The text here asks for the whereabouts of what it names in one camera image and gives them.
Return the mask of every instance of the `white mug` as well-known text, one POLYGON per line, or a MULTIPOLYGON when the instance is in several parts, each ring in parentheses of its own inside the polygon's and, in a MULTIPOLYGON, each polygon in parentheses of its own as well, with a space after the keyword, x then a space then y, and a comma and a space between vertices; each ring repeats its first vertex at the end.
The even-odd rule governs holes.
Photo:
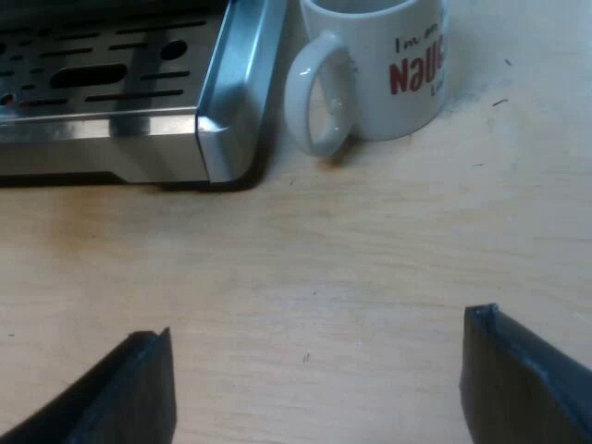
POLYGON ((395 139, 432 120, 447 96, 448 0, 301 0, 312 40, 288 75, 288 128, 308 154, 348 135, 395 139), (309 105, 319 77, 329 120, 319 140, 309 105))

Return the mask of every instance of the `drip tray grate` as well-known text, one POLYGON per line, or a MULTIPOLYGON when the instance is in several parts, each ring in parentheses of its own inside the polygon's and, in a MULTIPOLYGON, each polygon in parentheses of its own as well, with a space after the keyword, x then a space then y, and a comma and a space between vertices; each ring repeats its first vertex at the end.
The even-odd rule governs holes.
POLYGON ((288 0, 102 1, 127 6, 0 9, 0 178, 246 175, 288 0))
POLYGON ((0 119, 195 109, 223 14, 131 12, 0 29, 0 119))

